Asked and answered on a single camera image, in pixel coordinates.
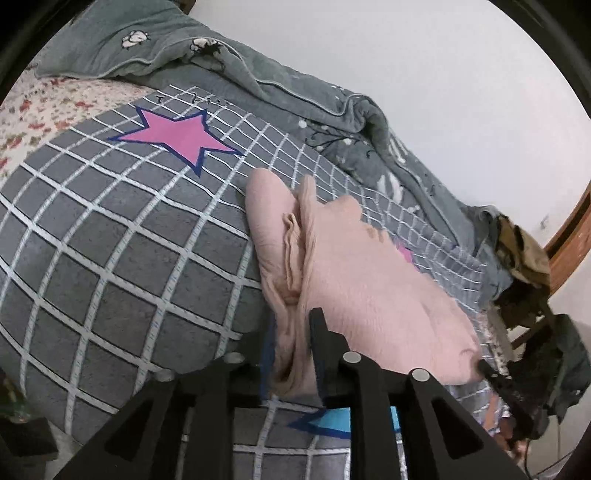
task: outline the tan cloth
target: tan cloth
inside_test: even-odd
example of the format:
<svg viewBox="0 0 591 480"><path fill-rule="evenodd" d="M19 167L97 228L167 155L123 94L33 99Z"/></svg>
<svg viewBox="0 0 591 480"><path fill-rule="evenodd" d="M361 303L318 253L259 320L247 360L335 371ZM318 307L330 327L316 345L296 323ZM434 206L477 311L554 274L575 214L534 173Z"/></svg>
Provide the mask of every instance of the tan cloth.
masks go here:
<svg viewBox="0 0 591 480"><path fill-rule="evenodd" d="M513 277L534 287L550 288L550 260L544 249L519 225L499 215L496 255Z"/></svg>

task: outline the silver bolt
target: silver bolt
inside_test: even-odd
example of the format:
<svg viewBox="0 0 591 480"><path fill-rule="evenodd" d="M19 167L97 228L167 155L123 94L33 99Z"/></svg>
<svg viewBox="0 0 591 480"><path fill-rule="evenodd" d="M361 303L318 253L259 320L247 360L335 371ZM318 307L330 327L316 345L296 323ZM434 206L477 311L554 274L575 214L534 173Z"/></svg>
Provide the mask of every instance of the silver bolt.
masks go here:
<svg viewBox="0 0 591 480"><path fill-rule="evenodd" d="M167 368L154 372L154 378L158 382L170 382L174 380L174 372Z"/></svg>
<svg viewBox="0 0 591 480"><path fill-rule="evenodd" d="M361 355L359 355L357 352L349 351L343 353L343 360L345 360L345 362L348 364L358 364L361 361Z"/></svg>
<svg viewBox="0 0 591 480"><path fill-rule="evenodd" d="M223 360L231 365L241 364L244 361L244 355L239 352L228 352L223 356Z"/></svg>
<svg viewBox="0 0 591 480"><path fill-rule="evenodd" d="M413 370L413 378L417 382L426 382L430 377L431 375L429 375L429 372L427 372L424 368L416 368Z"/></svg>

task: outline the gray plaid bedsheet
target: gray plaid bedsheet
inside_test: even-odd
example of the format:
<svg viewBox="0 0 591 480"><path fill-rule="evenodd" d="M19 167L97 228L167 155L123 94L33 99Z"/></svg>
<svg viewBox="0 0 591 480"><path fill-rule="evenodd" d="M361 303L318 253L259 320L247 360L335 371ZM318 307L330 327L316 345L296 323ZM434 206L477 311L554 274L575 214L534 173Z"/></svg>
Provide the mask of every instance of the gray plaid bedsheet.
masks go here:
<svg viewBox="0 0 591 480"><path fill-rule="evenodd" d="M245 156L208 153L198 178L161 147L107 141L141 126L134 105L170 117L207 108L212 132ZM485 358L502 366L476 316L482 265L420 218L199 88L170 86L134 105L70 128L0 193L0 367L66 433L84 443L150 372L203 368L256 328L264 299L244 211L256 167L291 188L313 175L323 202L358 199L364 220L402 240L459 302ZM485 382L449 389L483 421ZM239 412L236 478L348 478L348 441L288 429L309 411L274 398Z"/></svg>

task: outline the gray blanket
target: gray blanket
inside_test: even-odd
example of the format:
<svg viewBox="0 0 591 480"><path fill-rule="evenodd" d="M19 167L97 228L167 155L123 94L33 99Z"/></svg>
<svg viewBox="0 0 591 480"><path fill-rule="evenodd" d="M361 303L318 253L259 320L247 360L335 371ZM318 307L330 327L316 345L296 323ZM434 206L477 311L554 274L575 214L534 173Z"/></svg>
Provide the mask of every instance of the gray blanket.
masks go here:
<svg viewBox="0 0 591 480"><path fill-rule="evenodd" d="M429 222L486 265L481 305L511 283L476 244L461 204L388 128L371 98L271 60L167 0L98 0L46 48L40 76L125 77L164 89L199 85L302 140Z"/></svg>
<svg viewBox="0 0 591 480"><path fill-rule="evenodd" d="M152 372L202 368L257 328L264 299L244 212L254 167L290 187L313 175L323 202L355 197L363 219L460 303L485 358L503 367L476 315L480 262L273 125L213 107L219 99L196 87L170 86L162 104L157 95L134 105L169 118L209 108L211 131L244 155L210 153L197 177L163 147L107 140L142 125L122 105L41 147L0 192L0 367L59 428L86 442ZM483 422L487 383L448 388ZM275 399L240 413L237 471L295 480L312 456L316 478L345 478L348 442L287 428L310 411Z"/></svg>

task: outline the pink star print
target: pink star print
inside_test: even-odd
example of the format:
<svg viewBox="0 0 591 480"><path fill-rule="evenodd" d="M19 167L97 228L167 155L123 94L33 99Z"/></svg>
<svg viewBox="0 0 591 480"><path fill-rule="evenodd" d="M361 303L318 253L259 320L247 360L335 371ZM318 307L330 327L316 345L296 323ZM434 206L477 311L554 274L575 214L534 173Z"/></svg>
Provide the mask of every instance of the pink star print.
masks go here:
<svg viewBox="0 0 591 480"><path fill-rule="evenodd" d="M189 165L199 177L206 152L242 155L209 131L207 110L177 120L139 107L136 110L144 124L143 128L109 140L162 145Z"/></svg>

